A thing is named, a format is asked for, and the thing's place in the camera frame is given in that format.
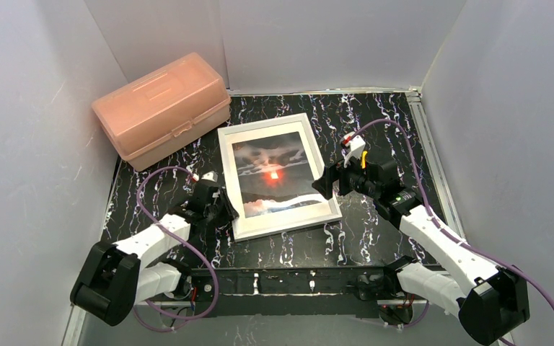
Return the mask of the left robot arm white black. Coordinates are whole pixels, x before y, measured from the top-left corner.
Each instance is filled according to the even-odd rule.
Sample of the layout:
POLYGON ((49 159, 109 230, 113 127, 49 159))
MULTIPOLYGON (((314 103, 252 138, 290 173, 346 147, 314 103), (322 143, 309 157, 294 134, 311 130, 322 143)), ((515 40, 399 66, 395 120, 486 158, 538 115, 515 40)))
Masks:
POLYGON ((216 174, 203 175, 193 192, 160 220, 127 239, 92 246, 70 293, 70 301, 110 326, 121 323, 146 299, 175 292, 182 265, 159 258, 182 240, 238 216, 216 174))

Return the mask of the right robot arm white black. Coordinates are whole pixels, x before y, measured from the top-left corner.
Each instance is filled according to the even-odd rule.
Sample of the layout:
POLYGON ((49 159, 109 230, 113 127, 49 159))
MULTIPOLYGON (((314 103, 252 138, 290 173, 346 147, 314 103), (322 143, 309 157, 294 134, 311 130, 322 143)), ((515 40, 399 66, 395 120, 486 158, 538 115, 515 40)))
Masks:
POLYGON ((395 290, 426 298, 457 317, 478 344, 491 345, 530 317, 525 280, 465 248, 465 241, 440 221, 423 198, 399 179, 394 161, 362 164, 340 160, 312 183, 325 199, 352 191, 371 198, 378 214, 414 239, 448 272, 440 275, 414 259, 388 267, 395 290))

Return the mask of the white picture frame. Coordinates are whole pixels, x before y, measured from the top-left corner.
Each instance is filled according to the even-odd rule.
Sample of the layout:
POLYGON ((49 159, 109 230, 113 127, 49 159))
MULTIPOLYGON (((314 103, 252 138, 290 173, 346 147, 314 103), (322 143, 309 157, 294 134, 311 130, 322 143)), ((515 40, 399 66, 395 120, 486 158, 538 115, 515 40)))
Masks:
POLYGON ((325 200, 323 203, 251 218, 247 218, 244 215, 232 144, 291 132, 300 133, 304 150, 306 151, 312 167, 314 179, 319 179, 324 169, 324 161, 317 145, 315 134, 310 125, 309 118, 304 113, 232 125, 218 130, 227 195, 232 205, 239 213, 239 217, 232 223, 233 237, 236 241, 309 228, 311 226, 331 223, 341 219, 342 213, 338 203, 334 199, 325 200))

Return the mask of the yellow handled screwdriver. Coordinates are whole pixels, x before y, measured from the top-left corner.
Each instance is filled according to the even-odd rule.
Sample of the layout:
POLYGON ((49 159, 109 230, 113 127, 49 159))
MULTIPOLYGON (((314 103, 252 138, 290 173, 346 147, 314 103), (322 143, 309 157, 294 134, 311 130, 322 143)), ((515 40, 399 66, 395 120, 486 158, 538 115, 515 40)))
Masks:
POLYGON ((368 151, 362 151, 361 157, 360 157, 360 166, 362 169, 366 168, 366 155, 368 154, 368 151))

